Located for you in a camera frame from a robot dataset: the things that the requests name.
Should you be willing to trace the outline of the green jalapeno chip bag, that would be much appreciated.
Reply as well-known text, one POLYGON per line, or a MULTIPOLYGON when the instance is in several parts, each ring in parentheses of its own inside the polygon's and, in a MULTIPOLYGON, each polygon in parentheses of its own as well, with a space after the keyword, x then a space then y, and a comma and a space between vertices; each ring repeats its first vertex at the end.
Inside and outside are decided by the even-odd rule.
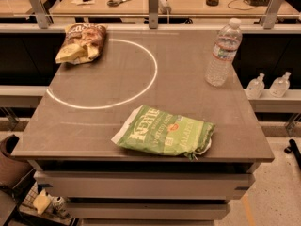
POLYGON ((142 105, 135 109, 112 141, 125 149, 194 160, 211 147, 215 125, 142 105))

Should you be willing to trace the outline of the brown chip bag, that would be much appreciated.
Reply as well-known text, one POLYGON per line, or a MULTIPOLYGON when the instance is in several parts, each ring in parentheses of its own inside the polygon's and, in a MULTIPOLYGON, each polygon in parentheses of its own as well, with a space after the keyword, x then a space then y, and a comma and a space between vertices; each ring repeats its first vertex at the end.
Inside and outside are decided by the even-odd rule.
POLYGON ((88 63, 100 56, 106 37, 106 24, 74 23, 65 28, 65 39, 56 63, 88 63))

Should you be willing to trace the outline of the white power strip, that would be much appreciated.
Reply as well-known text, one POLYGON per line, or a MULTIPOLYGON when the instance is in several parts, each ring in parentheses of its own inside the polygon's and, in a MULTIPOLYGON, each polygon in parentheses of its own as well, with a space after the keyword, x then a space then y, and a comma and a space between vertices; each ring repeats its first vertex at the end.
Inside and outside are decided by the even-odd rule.
POLYGON ((158 4, 162 14, 169 14, 171 12, 171 6, 167 0, 158 0, 158 4))

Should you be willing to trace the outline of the grey drawer cabinet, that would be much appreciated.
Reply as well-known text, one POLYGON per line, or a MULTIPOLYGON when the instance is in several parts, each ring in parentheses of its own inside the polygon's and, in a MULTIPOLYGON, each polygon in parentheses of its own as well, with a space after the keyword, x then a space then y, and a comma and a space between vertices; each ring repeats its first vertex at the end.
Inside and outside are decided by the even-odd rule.
POLYGON ((99 221, 214 221, 255 182, 251 173, 38 171, 37 183, 67 200, 75 218, 99 221))

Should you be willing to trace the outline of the clear plastic water bottle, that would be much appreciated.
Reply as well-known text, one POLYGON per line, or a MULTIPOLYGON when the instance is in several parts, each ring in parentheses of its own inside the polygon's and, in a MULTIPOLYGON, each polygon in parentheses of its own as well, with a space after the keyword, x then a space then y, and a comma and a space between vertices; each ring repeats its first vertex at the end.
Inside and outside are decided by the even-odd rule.
POLYGON ((205 73, 206 81, 221 87, 228 78, 230 66, 242 41, 241 20, 231 18, 217 34, 212 57, 205 73))

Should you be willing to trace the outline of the left sanitizer pump bottle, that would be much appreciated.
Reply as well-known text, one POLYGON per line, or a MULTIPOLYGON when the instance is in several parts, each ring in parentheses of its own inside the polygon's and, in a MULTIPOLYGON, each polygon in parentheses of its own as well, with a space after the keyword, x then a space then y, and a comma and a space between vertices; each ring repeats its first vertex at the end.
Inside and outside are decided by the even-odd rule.
POLYGON ((248 99, 258 99, 264 89, 264 73, 261 73, 257 78, 252 79, 246 88, 246 96, 248 99))

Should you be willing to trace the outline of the sanitizer pump bottle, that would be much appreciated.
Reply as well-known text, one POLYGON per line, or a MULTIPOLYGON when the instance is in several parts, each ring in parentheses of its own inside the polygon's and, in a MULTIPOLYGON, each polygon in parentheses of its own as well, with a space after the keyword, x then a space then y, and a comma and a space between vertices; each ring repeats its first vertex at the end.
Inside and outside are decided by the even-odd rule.
POLYGON ((281 77, 274 80, 269 89, 272 96, 280 98, 285 94, 290 86, 290 75, 290 72, 285 72, 281 77))
POLYGON ((261 73, 257 78, 252 79, 246 88, 246 96, 248 99, 258 99, 264 89, 264 73, 261 73))

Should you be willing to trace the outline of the scissors on back desk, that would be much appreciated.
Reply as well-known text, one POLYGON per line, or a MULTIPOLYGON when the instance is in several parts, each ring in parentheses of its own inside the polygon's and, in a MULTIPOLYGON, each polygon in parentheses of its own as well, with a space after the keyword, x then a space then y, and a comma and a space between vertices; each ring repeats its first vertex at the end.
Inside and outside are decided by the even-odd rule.
POLYGON ((107 5, 109 7, 117 7, 120 4, 128 2, 128 1, 131 1, 131 0, 109 0, 109 1, 107 1, 107 5))

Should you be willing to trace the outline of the right sanitizer pump bottle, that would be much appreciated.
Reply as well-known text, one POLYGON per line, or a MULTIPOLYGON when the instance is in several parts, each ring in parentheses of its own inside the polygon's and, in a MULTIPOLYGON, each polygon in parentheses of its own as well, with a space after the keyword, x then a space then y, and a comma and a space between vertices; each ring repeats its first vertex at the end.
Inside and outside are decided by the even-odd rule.
POLYGON ((274 80, 269 89, 272 96, 280 98, 285 94, 290 86, 290 75, 290 72, 285 72, 281 77, 274 80))

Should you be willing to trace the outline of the white can on shelf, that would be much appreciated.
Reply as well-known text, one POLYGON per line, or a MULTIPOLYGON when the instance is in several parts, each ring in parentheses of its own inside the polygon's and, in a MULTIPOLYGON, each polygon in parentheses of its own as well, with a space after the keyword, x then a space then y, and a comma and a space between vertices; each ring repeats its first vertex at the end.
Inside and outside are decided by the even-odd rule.
POLYGON ((69 213, 66 209, 66 201, 62 197, 54 197, 52 201, 52 205, 55 211, 63 218, 67 218, 69 213))

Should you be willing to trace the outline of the yellow sponge on shelf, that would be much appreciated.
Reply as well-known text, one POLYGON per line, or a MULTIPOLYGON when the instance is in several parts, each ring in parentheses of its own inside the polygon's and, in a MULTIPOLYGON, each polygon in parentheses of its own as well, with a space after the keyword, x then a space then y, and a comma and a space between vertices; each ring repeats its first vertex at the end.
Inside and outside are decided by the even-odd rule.
POLYGON ((33 206, 37 210, 37 213, 41 215, 51 204, 51 198, 45 190, 42 190, 39 195, 33 200, 33 206))

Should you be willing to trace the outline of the black chair leg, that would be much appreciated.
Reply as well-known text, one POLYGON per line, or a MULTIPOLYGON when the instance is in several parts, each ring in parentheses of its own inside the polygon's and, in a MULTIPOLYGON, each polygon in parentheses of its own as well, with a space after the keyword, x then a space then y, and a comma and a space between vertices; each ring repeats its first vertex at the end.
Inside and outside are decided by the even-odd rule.
POLYGON ((293 153, 298 167, 301 169, 301 153, 294 139, 289 140, 289 145, 284 149, 286 154, 293 153))

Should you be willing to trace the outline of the brown chair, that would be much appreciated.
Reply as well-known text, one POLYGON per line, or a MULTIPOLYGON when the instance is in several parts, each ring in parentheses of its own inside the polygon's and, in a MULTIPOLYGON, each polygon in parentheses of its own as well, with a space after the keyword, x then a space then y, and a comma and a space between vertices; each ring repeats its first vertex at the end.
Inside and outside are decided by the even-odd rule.
POLYGON ((0 141, 0 226, 8 226, 15 208, 21 204, 32 186, 32 166, 11 155, 18 141, 15 135, 0 141))

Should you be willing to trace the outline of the right metal bracket post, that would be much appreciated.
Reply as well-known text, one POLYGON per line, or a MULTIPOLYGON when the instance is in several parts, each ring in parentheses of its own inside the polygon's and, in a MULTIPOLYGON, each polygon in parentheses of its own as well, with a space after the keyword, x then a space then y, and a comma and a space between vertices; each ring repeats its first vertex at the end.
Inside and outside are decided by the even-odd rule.
POLYGON ((283 0, 270 0, 265 14, 260 19, 260 25, 263 29, 273 29, 277 21, 277 13, 283 0))

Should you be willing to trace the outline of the left metal bracket post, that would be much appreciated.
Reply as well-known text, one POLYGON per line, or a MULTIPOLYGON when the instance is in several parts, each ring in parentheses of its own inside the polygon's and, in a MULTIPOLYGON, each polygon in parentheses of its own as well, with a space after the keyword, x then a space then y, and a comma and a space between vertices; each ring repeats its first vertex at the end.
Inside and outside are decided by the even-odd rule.
POLYGON ((39 28, 47 29, 51 21, 49 20, 49 15, 46 12, 46 9, 42 4, 41 0, 29 0, 29 2, 36 16, 39 28))

